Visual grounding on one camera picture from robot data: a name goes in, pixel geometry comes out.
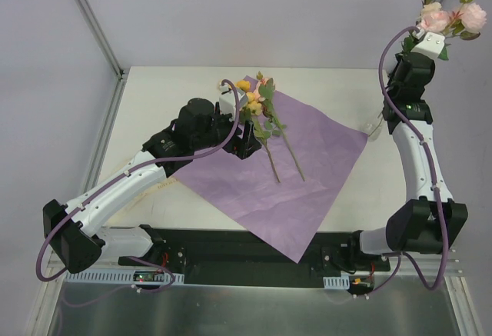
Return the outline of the yellow and pink flower bunch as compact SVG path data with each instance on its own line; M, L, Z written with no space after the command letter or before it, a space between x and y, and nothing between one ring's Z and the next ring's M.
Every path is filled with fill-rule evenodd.
M281 179L279 177L278 171L275 167L274 164L274 159L271 153L271 150L268 145L268 141L263 140L263 124L265 121L265 117L263 115L257 116L255 114L255 111L258 109L258 103L255 101L255 95L254 95L254 90L256 87L256 84L253 84L252 80L240 80L236 84L230 82L229 80L221 80L219 82L218 88L219 91L228 91L231 89L234 92L235 95L235 101L236 101L236 115L235 115L235 120L238 120L238 124L242 125L244 127L244 123L246 121L252 121L254 124L254 136L256 139L260 142L260 146L266 151L268 160L271 166L271 170L274 174L275 181L277 183L281 182ZM238 99L238 90L241 89L244 91L248 97L248 103L242 108L239 109L239 99Z

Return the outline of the pink and purple wrapping paper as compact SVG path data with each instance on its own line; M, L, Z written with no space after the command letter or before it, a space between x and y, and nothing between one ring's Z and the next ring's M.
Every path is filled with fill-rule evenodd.
M173 228L243 228L299 262L367 144L365 133L329 118L340 93L332 77L276 74L274 106L287 125L241 160L219 151L176 174Z

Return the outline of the green leafy stem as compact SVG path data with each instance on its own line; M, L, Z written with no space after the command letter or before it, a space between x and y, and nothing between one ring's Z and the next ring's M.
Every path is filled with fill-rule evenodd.
M266 77L261 72L258 72L256 74L256 80L257 84L254 90L254 95L255 101L258 103L258 109L255 111L255 114L257 116L263 115L265 117L265 121L263 124L263 140L267 141L272 136L282 137L288 151L291 154L295 167L298 170L302 181L306 181L298 158L294 153L294 149L292 148L291 143L288 140L285 131L287 126L281 122L274 106L274 95L276 92L276 84L274 82L274 79Z

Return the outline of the cream printed ribbon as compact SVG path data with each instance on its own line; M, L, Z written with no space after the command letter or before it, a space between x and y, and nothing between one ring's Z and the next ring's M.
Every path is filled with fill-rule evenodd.
M124 164L122 164L120 166L119 169L115 169L112 174L116 174L116 175L119 175L127 170L129 170L131 167L131 163L130 161L126 161ZM153 185L146 185L146 189L144 191L141 191L138 195L135 195L134 196L134 200L141 200L142 198L150 195L150 194L153 194L163 188L167 188L175 183L178 182L178 180L174 177L170 177L170 178L164 178L164 179L160 179L160 180L155 180L154 179L154 184Z

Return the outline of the pink peony stem spray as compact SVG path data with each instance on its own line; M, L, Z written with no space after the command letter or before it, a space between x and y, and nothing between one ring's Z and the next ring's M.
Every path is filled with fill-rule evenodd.
M438 59L447 61L449 59L447 48L451 38L459 38L463 41L473 41L481 34L481 30L487 24L487 12L481 8L476 0L459 0L457 7L447 11L431 12L418 17L416 26L426 32L441 34L445 37L445 47ZM399 55L410 53L411 49L417 44L418 37L409 34L401 45L403 51Z

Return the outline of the cream rose stem spray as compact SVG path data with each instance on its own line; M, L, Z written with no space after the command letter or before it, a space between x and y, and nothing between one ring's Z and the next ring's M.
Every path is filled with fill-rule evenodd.
M431 12L440 11L441 9L441 3L437 2L436 0L422 0L420 16L430 14Z

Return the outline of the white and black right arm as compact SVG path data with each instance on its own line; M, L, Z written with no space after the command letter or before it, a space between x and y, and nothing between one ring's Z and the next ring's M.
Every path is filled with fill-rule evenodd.
M406 202L384 227L354 233L358 244L346 250L347 264L354 270L364 270L374 254L440 254L454 243L468 218L466 205L455 202L444 182L431 110L421 97L434 72L434 60L411 52L399 57L391 73L383 118L401 157Z

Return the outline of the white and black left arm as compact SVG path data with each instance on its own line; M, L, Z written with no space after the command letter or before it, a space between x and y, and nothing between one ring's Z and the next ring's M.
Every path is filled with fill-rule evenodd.
M144 265L156 265L163 249L150 227L110 228L107 221L137 195L198 158L199 151L222 149L246 159L259 150L252 124L236 127L247 102L241 95L236 105L231 93L221 94L216 103L193 98L113 176L65 204L48 202L42 209L44 235L65 269L76 274L111 257L137 257Z

